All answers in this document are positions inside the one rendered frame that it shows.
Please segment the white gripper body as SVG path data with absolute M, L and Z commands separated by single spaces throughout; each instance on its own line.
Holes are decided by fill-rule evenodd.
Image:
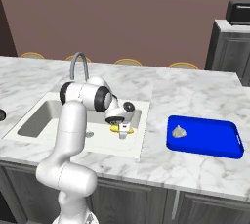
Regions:
M 125 139 L 129 134 L 130 126 L 128 124 L 120 124 L 119 125 L 119 138 Z

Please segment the grey curved sink faucet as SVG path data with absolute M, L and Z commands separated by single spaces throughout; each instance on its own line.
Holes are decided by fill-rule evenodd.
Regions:
M 88 62 L 86 61 L 86 56 L 82 52 L 77 52 L 74 54 L 73 59 L 71 60 L 70 63 L 70 70 L 69 70 L 69 78 L 70 80 L 74 80 L 74 74 L 75 74 L 75 64 L 76 64 L 76 59 L 78 57 L 82 58 L 82 63 L 84 67 L 84 75 L 85 75 L 85 81 L 88 81 L 89 79 L 89 70 L 88 70 Z

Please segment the blue tray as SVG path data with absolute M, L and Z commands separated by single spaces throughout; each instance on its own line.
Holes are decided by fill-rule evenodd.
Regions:
M 187 132 L 174 138 L 172 131 L 180 125 Z M 166 146 L 172 151 L 213 157 L 240 159 L 244 147 L 236 125 L 231 121 L 181 115 L 168 117 Z

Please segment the yellow corn cob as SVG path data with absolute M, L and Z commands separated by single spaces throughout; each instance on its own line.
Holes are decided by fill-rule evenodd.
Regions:
M 114 125 L 110 125 L 109 127 L 111 132 L 115 132 L 118 133 L 119 132 L 119 125 L 114 124 Z M 133 134 L 134 133 L 134 129 L 132 127 L 129 128 L 129 134 Z

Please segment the white sink basin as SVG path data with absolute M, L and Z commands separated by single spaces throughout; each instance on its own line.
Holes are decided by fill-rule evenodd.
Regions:
M 133 134 L 120 139 L 111 132 L 101 112 L 87 112 L 85 152 L 139 159 L 144 141 L 149 102 L 133 101 L 135 113 L 131 121 Z M 48 92 L 5 136 L 7 140 L 55 145 L 62 103 L 57 92 Z

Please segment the tan wooden stool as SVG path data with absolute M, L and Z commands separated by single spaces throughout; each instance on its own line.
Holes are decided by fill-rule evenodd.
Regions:
M 169 65 L 168 68 L 198 69 L 196 65 L 187 62 L 175 62 Z
M 114 62 L 116 65 L 142 66 L 142 63 L 135 59 L 122 58 Z
M 21 58 L 30 58 L 30 59 L 45 59 L 41 54 L 36 52 L 25 52 L 21 55 Z
M 68 56 L 65 60 L 66 61 L 71 61 L 72 59 L 73 59 L 73 55 L 71 55 L 71 56 Z M 87 62 L 89 62 L 89 63 L 91 63 L 92 61 L 89 59 L 89 58 L 87 58 L 86 57 L 86 61 Z M 78 57 L 77 59 L 76 59 L 76 62 L 82 62 L 82 58 L 81 57 Z

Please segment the grey garlic bulb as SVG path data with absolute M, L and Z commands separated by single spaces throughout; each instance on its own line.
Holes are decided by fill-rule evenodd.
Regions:
M 187 132 L 184 128 L 182 128 L 180 125 L 178 125 L 173 131 L 172 136 L 174 138 L 183 138 L 187 136 Z

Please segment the grey cupboard door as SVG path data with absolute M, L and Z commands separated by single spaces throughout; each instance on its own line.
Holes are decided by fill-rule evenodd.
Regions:
M 250 202 L 180 192 L 173 224 L 250 224 Z
M 87 199 L 99 224 L 162 224 L 167 190 L 111 179 L 98 179 Z
M 0 192 L 17 224 L 52 224 L 60 208 L 58 192 L 36 180 L 35 166 L 0 161 Z

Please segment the grey cupboard run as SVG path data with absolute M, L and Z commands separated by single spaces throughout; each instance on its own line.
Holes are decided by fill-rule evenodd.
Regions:
M 204 69 L 235 72 L 250 87 L 250 25 L 214 20 Z

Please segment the black countertop appliance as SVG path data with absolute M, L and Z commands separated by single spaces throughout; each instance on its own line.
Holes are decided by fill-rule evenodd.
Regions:
M 250 25 L 250 0 L 229 0 L 225 19 L 231 25 Z

